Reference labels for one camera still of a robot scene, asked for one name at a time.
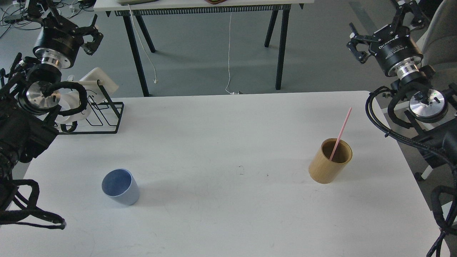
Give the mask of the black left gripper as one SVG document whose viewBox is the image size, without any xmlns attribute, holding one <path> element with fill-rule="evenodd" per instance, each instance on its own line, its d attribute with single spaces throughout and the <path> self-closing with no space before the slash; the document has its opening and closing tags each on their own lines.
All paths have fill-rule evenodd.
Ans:
<svg viewBox="0 0 457 257">
<path fill-rule="evenodd" d="M 78 27 L 70 21 L 56 21 L 55 18 L 44 18 L 41 31 L 33 48 L 33 54 L 38 59 L 52 54 L 60 60 L 61 68 L 71 68 L 75 64 L 80 47 L 88 55 L 93 55 L 101 44 L 104 34 L 96 27 L 97 14 L 94 14 L 90 24 Z M 91 42 L 85 42 L 81 34 L 92 36 Z"/>
</svg>

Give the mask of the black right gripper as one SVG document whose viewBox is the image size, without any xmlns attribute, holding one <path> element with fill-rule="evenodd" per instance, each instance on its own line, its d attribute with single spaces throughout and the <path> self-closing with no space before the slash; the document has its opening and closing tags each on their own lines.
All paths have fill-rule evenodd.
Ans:
<svg viewBox="0 0 457 257">
<path fill-rule="evenodd" d="M 413 60 L 416 64 L 423 60 L 424 55 L 411 39 L 410 30 L 406 26 L 399 26 L 394 30 L 390 25 L 385 25 L 375 31 L 373 36 L 359 34 L 352 22 L 349 23 L 349 27 L 352 30 L 351 40 L 346 46 L 355 59 L 364 64 L 371 56 L 374 56 L 387 77 L 396 76 L 396 69 L 404 60 Z M 367 45 L 368 51 L 358 50 L 359 44 Z"/>
</svg>

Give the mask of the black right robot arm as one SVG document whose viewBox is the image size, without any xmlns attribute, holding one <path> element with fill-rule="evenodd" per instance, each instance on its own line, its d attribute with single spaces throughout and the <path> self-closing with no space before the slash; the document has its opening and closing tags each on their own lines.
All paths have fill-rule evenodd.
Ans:
<svg viewBox="0 0 457 257">
<path fill-rule="evenodd" d="M 388 77 L 397 80 L 390 87 L 382 86 L 371 92 L 365 104 L 368 119 L 390 137 L 416 148 L 425 161 L 436 168 L 448 165 L 452 185 L 439 185 L 431 192 L 432 213 L 440 229 L 427 256 L 441 254 L 441 246 L 448 235 L 456 235 L 456 119 L 445 122 L 431 130 L 425 130 L 420 122 L 432 124 L 444 118 L 449 107 L 456 107 L 456 84 L 445 90 L 437 90 L 431 84 L 434 70 L 420 67 L 422 55 L 410 36 L 408 27 L 392 22 L 372 35 L 361 35 L 353 23 L 348 49 L 360 63 L 374 56 Z M 413 128 L 417 135 L 409 138 L 388 128 L 375 114 L 373 102 L 378 95 L 391 98 L 387 114 L 400 127 Z"/>
</svg>

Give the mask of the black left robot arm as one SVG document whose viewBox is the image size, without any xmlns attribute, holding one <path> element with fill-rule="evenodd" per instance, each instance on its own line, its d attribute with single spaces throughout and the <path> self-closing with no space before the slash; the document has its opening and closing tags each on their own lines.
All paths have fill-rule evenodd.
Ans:
<svg viewBox="0 0 457 257">
<path fill-rule="evenodd" d="M 15 180 L 12 171 L 17 163 L 38 157 L 55 140 L 58 115 L 86 109 L 86 89 L 80 83 L 62 81 L 61 70 L 74 65 L 80 48 L 93 55 L 103 34 L 96 27 L 97 15 L 85 27 L 54 11 L 43 17 L 29 10 L 22 18 L 39 23 L 41 32 L 34 57 L 18 53 L 9 73 L 1 70 L 1 224 L 62 230 L 66 222 L 60 215 L 37 206 L 39 184 Z"/>
</svg>

